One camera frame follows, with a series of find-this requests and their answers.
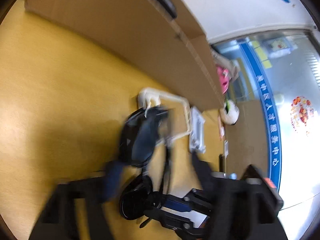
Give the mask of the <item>white plastic packaging tray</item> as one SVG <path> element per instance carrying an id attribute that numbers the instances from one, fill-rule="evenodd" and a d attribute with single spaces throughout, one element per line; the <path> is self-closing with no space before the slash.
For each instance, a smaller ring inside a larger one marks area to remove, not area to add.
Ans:
<path id="1" fill-rule="evenodd" d="M 189 151 L 205 153 L 204 124 L 206 121 L 201 112 L 195 106 L 191 107 L 190 113 L 192 130 L 189 134 Z"/>

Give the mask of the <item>black sunglasses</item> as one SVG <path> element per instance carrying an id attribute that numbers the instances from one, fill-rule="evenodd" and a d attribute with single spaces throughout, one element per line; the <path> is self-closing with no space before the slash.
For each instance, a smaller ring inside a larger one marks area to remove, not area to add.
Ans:
<path id="1" fill-rule="evenodd" d="M 165 161 L 158 191 L 153 190 L 148 165 L 157 143 L 163 139 Z M 140 174 L 123 190 L 119 211 L 127 220 L 144 216 L 146 210 L 160 209 L 170 190 L 171 181 L 171 120 L 163 106 L 140 108 L 125 121 L 120 136 L 119 161 L 140 169 Z"/>

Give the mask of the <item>clear white phone case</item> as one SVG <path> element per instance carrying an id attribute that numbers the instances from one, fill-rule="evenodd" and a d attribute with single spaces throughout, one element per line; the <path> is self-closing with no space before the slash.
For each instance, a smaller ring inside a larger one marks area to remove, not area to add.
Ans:
<path id="1" fill-rule="evenodd" d="M 162 107 L 169 112 L 172 140 L 186 137 L 191 133 L 190 105 L 186 98 L 147 87 L 139 92 L 138 105 L 146 111 L 152 107 Z"/>

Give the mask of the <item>brown cardboard box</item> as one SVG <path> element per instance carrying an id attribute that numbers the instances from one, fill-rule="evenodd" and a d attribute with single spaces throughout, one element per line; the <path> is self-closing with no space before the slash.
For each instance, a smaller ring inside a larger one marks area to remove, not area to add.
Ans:
<path id="1" fill-rule="evenodd" d="M 25 0 L 25 8 L 134 64 L 199 110 L 223 96 L 206 35 L 182 0 L 177 18 L 156 0 Z"/>

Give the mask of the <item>black charger box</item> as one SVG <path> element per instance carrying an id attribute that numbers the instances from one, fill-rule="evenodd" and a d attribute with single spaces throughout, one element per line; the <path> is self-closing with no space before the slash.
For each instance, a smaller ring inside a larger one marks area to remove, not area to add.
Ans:
<path id="1" fill-rule="evenodd" d="M 177 10 L 174 3 L 171 0 L 156 0 L 164 10 L 170 15 L 174 20 L 177 18 Z"/>

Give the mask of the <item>pink pen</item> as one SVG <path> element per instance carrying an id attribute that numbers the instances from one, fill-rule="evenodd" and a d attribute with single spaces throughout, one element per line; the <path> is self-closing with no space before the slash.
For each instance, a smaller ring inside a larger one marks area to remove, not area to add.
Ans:
<path id="1" fill-rule="evenodd" d="M 217 115 L 217 124 L 218 124 L 218 128 L 219 128 L 219 137 L 220 137 L 220 140 L 222 141 L 225 137 L 225 128 L 224 128 L 224 125 L 223 125 L 223 122 L 221 120 L 221 116 L 219 113 Z"/>

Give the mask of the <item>white panda plush toy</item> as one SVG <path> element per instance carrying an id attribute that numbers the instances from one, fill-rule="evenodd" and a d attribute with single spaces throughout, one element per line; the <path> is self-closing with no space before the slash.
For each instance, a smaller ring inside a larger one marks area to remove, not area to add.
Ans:
<path id="1" fill-rule="evenodd" d="M 239 108 L 232 100 L 226 100 L 222 108 L 219 109 L 221 120 L 224 124 L 234 125 L 239 118 Z"/>

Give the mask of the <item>pink plush toy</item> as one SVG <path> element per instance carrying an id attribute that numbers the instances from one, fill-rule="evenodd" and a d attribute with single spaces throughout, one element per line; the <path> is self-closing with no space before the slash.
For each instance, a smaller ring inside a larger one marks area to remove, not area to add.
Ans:
<path id="1" fill-rule="evenodd" d="M 222 94 L 225 94 L 228 90 L 229 83 L 230 83 L 229 70 L 221 67 L 220 65 L 217 65 L 216 71 L 219 77 L 221 92 Z"/>

